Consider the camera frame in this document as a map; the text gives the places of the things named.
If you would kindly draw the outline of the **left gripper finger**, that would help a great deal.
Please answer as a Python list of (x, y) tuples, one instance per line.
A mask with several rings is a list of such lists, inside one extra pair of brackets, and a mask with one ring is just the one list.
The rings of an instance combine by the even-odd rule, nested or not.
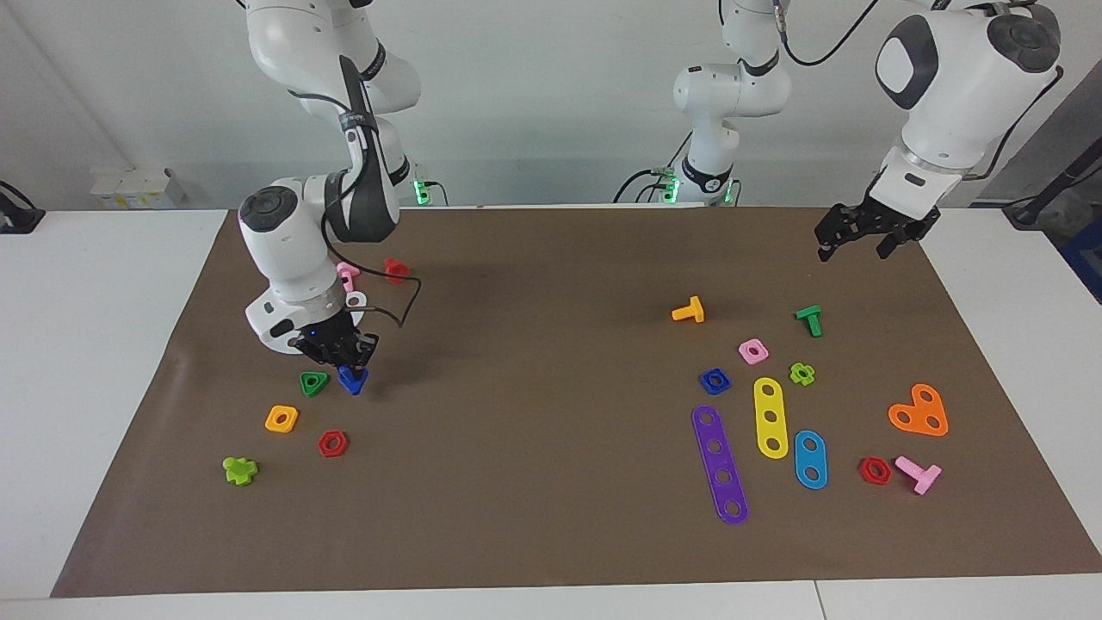
[(905, 215), (894, 216), (892, 222), (886, 228), (884, 239), (876, 247), (877, 255), (880, 259), (887, 259), (899, 246), (908, 242), (919, 242), (939, 219), (940, 214), (928, 214), (920, 220), (915, 220), (912, 217)]
[(839, 247), (858, 239), (858, 227), (855, 227), (853, 213), (849, 207), (831, 207), (820, 222), (815, 224), (815, 251), (820, 262), (829, 262)]

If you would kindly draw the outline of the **black stand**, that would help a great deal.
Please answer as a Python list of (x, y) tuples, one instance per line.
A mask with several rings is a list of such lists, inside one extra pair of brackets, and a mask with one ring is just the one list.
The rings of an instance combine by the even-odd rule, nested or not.
[(1091, 180), (1100, 171), (1102, 171), (1102, 135), (1099, 135), (1093, 144), (1087, 146), (1082, 154), (1074, 157), (1074, 161), (1049, 182), (1042, 191), (1026, 196), (1024, 199), (1007, 203), (1002, 213), (1015, 228), (1028, 229), (1037, 222), (1042, 209), (1056, 197), (1067, 189), (1074, 188), (1074, 185)]

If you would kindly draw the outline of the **blue crate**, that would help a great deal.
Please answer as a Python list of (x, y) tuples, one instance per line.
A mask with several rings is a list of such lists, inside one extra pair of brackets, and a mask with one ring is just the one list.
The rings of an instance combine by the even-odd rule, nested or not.
[(1102, 305), (1102, 216), (1062, 244), (1059, 254)]

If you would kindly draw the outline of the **orange heart-shaped plate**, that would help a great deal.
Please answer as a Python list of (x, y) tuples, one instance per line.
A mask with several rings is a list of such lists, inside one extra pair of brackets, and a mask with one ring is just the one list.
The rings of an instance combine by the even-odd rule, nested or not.
[(940, 392), (932, 385), (916, 383), (910, 389), (910, 395), (912, 403), (896, 403), (887, 409), (887, 418), (893, 427), (928, 437), (944, 437), (949, 421)]

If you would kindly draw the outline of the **yellow three-hole strip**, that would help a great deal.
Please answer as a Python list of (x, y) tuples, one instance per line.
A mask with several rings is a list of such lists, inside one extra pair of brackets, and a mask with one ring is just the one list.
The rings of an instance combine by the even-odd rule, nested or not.
[(782, 385), (768, 376), (754, 383), (754, 418), (757, 447), (763, 456), (784, 459), (789, 453), (789, 433)]

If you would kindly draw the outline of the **brown table mat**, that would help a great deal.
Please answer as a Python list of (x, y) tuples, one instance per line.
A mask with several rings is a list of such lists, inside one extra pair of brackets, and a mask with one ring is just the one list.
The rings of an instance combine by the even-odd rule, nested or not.
[[(877, 580), (1102, 572), (1100, 554), (928, 258), (873, 239), (830, 263), (814, 208), (406, 213), (356, 262), (424, 290), (381, 335), (361, 395), (300, 392), (310, 362), (268, 350), (264, 290), (228, 215), (60, 572), (58, 597)], [(672, 320), (696, 295), (706, 320)], [(822, 306), (812, 338), (795, 312)], [(766, 361), (741, 342), (759, 338)], [(796, 385), (789, 369), (814, 366)], [(724, 369), (709, 395), (699, 376)], [(784, 389), (789, 453), (757, 446), (754, 383)], [(916, 383), (949, 431), (893, 427)], [(290, 433), (270, 407), (296, 407)], [(714, 510), (691, 415), (720, 413), (749, 507)], [(345, 431), (343, 456), (318, 437)], [(795, 435), (829, 483), (796, 481)], [(258, 463), (226, 481), (223, 460)], [(858, 463), (880, 456), (889, 485)], [(895, 466), (942, 474), (926, 494)]]

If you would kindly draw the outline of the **blue two-hole strip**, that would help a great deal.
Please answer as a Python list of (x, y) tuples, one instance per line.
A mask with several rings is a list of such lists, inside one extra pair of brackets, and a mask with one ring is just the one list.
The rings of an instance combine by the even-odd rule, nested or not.
[(822, 490), (829, 483), (827, 443), (818, 432), (798, 431), (795, 435), (796, 481), (809, 490)]

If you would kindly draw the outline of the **large pink plastic screw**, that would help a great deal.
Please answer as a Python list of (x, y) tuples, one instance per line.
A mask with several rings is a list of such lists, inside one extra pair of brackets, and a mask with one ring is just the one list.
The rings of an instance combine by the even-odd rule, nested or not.
[(922, 467), (919, 463), (912, 463), (912, 459), (908, 458), (908, 456), (897, 456), (894, 464), (899, 471), (912, 479), (912, 493), (920, 494), (920, 497), (928, 492), (942, 474), (941, 467), (937, 466), (937, 464)]

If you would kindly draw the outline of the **white boxes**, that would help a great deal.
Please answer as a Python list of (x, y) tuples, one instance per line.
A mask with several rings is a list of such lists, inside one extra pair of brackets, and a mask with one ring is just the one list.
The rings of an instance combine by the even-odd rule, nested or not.
[(90, 195), (100, 209), (177, 209), (186, 194), (171, 168), (90, 168)]

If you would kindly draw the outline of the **purple four-hole strip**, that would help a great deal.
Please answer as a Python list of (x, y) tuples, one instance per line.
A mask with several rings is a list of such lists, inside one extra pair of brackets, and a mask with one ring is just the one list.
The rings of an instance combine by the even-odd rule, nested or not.
[(723, 418), (715, 407), (700, 405), (693, 409), (691, 420), (709, 493), (719, 519), (728, 525), (744, 524), (749, 516), (749, 507)]

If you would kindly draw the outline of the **black clamp device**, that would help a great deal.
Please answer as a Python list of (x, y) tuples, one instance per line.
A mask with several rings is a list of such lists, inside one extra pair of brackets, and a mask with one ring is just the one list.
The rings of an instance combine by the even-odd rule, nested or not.
[(45, 215), (15, 185), (0, 180), (0, 233), (32, 233)]

